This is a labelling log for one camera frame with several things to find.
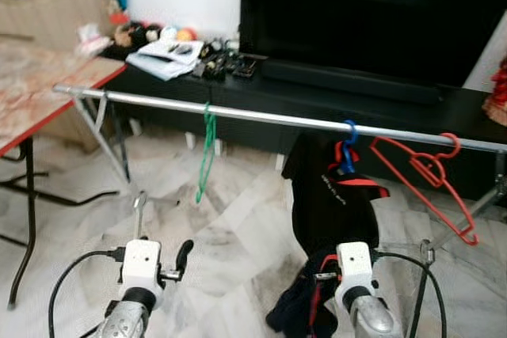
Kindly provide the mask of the dark navy polo shirt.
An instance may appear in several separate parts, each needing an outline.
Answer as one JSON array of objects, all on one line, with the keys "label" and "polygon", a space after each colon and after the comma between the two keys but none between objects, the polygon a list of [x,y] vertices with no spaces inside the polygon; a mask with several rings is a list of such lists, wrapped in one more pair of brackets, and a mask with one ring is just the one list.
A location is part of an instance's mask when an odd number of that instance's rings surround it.
[{"label": "dark navy polo shirt", "polygon": [[[318,253],[336,253],[336,247]],[[286,338],[332,338],[339,328],[336,316],[325,303],[337,287],[314,285],[314,255],[308,258],[293,284],[282,292],[265,323]]]}]

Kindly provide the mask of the green plastic hanger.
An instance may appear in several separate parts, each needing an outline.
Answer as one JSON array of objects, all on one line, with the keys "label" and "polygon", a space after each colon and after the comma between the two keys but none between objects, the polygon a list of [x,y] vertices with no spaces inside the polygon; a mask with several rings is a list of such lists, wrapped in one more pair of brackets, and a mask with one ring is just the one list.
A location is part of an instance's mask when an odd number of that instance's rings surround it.
[{"label": "green plastic hanger", "polygon": [[198,190],[195,194],[196,204],[200,204],[205,197],[208,179],[211,174],[214,163],[214,146],[216,142],[217,119],[213,113],[210,113],[211,104],[205,104],[203,118],[205,124],[205,142],[202,149],[202,157],[200,157],[200,170],[198,176]]}]

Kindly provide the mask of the blue plastic hanger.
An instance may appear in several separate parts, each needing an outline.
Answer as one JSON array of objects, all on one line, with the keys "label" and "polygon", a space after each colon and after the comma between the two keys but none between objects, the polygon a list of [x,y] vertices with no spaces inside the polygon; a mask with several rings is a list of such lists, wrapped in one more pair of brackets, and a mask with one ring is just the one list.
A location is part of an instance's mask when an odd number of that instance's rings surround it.
[{"label": "blue plastic hanger", "polygon": [[344,124],[350,126],[350,136],[337,143],[334,153],[336,153],[336,161],[341,174],[351,174],[355,172],[355,161],[359,160],[358,153],[353,147],[359,138],[359,133],[354,121],[345,120]]}]

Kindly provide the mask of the red plastic hanger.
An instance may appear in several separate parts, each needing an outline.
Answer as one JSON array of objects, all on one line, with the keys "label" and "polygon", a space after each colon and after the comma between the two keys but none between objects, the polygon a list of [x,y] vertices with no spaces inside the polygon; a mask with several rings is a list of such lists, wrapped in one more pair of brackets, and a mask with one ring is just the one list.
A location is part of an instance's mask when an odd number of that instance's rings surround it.
[{"label": "red plastic hanger", "polygon": [[[394,173],[396,178],[398,178],[403,185],[407,186],[408,189],[423,202],[429,211],[433,212],[435,216],[438,216],[438,218],[449,227],[454,236],[459,237],[467,246],[478,246],[479,236],[475,232],[475,220],[472,218],[472,213],[468,211],[467,205],[463,203],[463,198],[459,196],[456,189],[448,182],[446,170],[441,163],[443,158],[454,158],[457,156],[461,151],[461,143],[459,138],[453,133],[445,132],[441,133],[441,136],[443,136],[443,138],[449,138],[452,141],[452,150],[450,150],[449,153],[428,154],[424,153],[424,151],[410,149],[410,147],[403,145],[403,143],[398,142],[398,140],[389,138],[373,139],[369,145],[369,149],[380,159],[381,163],[387,166],[388,170]],[[408,154],[409,164],[412,165],[412,168],[416,170],[421,178],[433,188],[444,188],[447,190],[450,196],[452,196],[452,199],[456,201],[457,207],[463,212],[467,225],[465,227],[458,227],[443,211],[435,207],[423,193],[420,193],[420,190],[417,190],[416,186],[413,186],[413,183],[410,183],[409,179],[406,179],[406,176],[403,175],[402,172],[399,172],[398,168],[395,168],[395,165],[392,165],[391,161],[388,161],[387,158],[384,157],[384,154],[380,153],[378,149],[378,143],[380,142],[390,143],[392,146],[405,151],[405,153]]]}]

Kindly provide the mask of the black shirt red collar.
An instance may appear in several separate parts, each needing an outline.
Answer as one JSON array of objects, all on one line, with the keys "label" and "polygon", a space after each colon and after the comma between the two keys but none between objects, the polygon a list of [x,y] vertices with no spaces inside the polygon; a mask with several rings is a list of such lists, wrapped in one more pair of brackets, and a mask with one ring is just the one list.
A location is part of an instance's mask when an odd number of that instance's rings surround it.
[{"label": "black shirt red collar", "polygon": [[387,198],[390,190],[356,171],[341,174],[334,153],[340,141],[302,133],[283,167],[282,176],[291,181],[294,196],[294,236],[309,256],[348,241],[379,247],[372,202]]}]

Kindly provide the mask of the black low television cabinet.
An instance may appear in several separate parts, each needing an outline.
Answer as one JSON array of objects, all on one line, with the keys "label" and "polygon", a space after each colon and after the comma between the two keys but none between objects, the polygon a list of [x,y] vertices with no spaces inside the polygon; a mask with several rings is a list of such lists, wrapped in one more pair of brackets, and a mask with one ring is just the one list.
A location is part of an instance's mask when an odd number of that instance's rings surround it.
[{"label": "black low television cabinet", "polygon": [[[154,98],[187,101],[249,111],[267,112],[377,126],[399,131],[415,131],[438,135],[454,133],[460,139],[485,140],[507,143],[506,126],[490,120],[482,110],[488,93],[477,89],[452,88],[443,91],[443,100],[437,105],[416,105],[384,100],[365,95],[339,92],[336,89],[311,87],[264,80],[260,73],[252,78],[232,77],[224,81],[203,80],[192,75],[181,75],[162,81],[144,70],[127,64],[122,74],[105,84],[111,91],[138,94]],[[140,120],[141,124],[168,127],[175,131],[199,133],[205,131],[202,115],[162,108],[130,105],[117,102],[120,117]],[[320,139],[344,139],[347,133],[316,131],[295,126],[265,122],[218,118],[217,136],[231,145],[242,145],[275,154],[288,154],[301,135],[320,136]],[[372,138],[360,135],[355,149],[361,161],[357,172],[396,181],[398,178],[381,163],[369,149]],[[403,171],[413,184],[427,185],[408,163],[405,151],[392,145],[378,143],[381,153]],[[496,154],[492,151],[462,149],[457,156],[442,161],[447,179],[463,199],[478,199],[495,185]]]}]

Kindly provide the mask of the silver metal clothes rack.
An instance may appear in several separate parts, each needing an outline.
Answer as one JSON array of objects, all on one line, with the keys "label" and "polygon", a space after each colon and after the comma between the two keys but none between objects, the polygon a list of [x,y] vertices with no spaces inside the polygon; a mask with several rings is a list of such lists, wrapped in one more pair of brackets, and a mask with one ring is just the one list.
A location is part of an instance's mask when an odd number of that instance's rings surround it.
[{"label": "silver metal clothes rack", "polygon": [[460,147],[460,149],[493,151],[494,154],[497,154],[499,156],[499,158],[497,158],[498,165],[506,163],[505,156],[507,146],[504,145],[504,143],[453,138],[449,133],[442,133],[442,135],[429,135],[429,133],[396,131],[395,129],[376,126],[355,126],[347,122],[309,120],[309,118],[297,116],[277,115],[222,106],[203,105],[158,97],[113,92],[108,91],[107,89],[86,89],[81,87],[67,87],[66,85],[55,85],[53,91],[57,93],[69,94],[77,101],[83,98],[94,98],[131,105],[163,108],[180,112],[191,112],[202,115],[216,115],[227,118],[234,118],[235,120],[249,120],[258,123],[297,126],[301,128],[316,129],[316,131],[339,131],[348,133],[357,132],[359,135],[373,136],[373,138],[390,138],[396,140],[396,142],[419,142],[427,143],[427,145],[442,145]]}]

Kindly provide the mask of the black soundbar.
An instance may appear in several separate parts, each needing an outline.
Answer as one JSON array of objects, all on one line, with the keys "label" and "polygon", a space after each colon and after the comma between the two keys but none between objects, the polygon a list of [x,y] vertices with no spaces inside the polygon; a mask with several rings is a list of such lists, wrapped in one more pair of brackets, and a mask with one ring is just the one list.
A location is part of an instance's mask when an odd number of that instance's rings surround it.
[{"label": "black soundbar", "polygon": [[262,77],[271,80],[296,82],[308,87],[335,89],[391,101],[435,105],[443,100],[441,88],[431,82],[406,80],[368,71],[267,59],[261,64],[260,72]]}]

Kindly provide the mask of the black tape dispenser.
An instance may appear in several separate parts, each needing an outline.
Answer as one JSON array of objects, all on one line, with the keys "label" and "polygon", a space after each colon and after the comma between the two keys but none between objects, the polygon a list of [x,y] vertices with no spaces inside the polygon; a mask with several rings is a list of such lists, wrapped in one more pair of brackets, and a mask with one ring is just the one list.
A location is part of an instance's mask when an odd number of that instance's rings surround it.
[{"label": "black tape dispenser", "polygon": [[226,77],[226,71],[220,63],[202,62],[195,66],[192,75],[204,80],[222,81]]}]

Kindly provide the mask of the white paper stack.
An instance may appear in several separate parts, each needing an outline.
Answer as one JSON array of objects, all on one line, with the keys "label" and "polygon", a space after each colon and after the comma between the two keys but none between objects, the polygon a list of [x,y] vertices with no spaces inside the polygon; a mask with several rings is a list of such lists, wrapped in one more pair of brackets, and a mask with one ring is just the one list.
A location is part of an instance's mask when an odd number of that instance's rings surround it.
[{"label": "white paper stack", "polygon": [[[189,55],[175,55],[174,46],[189,44],[193,51]],[[137,69],[154,75],[159,80],[168,81],[178,75],[192,73],[200,61],[199,54],[204,44],[202,41],[167,41],[157,40],[141,47],[126,58],[126,63]]]}]

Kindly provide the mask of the marble top table red edge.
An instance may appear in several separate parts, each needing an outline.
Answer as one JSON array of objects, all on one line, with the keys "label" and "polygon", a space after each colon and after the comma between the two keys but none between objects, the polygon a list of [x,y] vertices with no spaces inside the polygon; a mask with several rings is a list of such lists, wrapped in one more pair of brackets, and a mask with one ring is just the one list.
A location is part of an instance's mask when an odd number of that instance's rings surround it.
[{"label": "marble top table red edge", "polygon": [[124,71],[124,63],[99,56],[76,55],[21,39],[0,36],[0,160],[13,149],[14,163],[25,165],[25,186],[18,179],[0,181],[0,188],[19,192],[28,201],[28,240],[25,254],[10,287],[7,308],[16,306],[19,287],[36,246],[35,140],[41,128],[66,112],[72,96],[55,85],[99,89]]}]

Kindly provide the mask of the red laughing buddha statue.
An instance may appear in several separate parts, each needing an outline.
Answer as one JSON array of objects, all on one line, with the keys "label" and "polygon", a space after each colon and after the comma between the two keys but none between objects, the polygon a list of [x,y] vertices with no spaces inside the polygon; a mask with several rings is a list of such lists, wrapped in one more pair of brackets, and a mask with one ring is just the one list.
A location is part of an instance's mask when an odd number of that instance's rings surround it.
[{"label": "red laughing buddha statue", "polygon": [[493,91],[486,97],[484,111],[486,116],[500,125],[507,125],[507,70],[506,59],[502,60],[499,70],[492,75]]}]

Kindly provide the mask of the pink tissue box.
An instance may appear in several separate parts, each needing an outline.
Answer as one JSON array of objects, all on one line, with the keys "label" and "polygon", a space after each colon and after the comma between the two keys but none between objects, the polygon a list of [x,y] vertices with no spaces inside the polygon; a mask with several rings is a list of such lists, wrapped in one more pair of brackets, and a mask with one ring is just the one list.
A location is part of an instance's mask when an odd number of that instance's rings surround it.
[{"label": "pink tissue box", "polygon": [[76,55],[95,56],[113,44],[111,37],[99,31],[98,24],[90,23],[77,29],[79,44],[74,49]]}]

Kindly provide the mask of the black flat television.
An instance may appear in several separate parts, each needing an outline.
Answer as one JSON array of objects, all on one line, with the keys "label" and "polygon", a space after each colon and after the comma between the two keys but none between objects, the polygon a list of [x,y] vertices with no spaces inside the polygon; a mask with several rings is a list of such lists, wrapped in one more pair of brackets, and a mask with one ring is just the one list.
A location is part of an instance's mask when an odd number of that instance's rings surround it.
[{"label": "black flat television", "polygon": [[242,49],[460,87],[506,0],[240,0]]}]

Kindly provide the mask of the light wooden cabinet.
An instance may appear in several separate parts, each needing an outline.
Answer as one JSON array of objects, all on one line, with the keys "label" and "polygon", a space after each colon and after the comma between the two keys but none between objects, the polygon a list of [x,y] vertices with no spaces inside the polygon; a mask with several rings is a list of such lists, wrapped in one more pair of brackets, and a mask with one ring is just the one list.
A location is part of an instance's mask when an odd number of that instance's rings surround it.
[{"label": "light wooden cabinet", "polygon": [[0,0],[0,39],[29,42],[72,51],[80,44],[78,30],[97,27],[109,36],[113,0]]}]

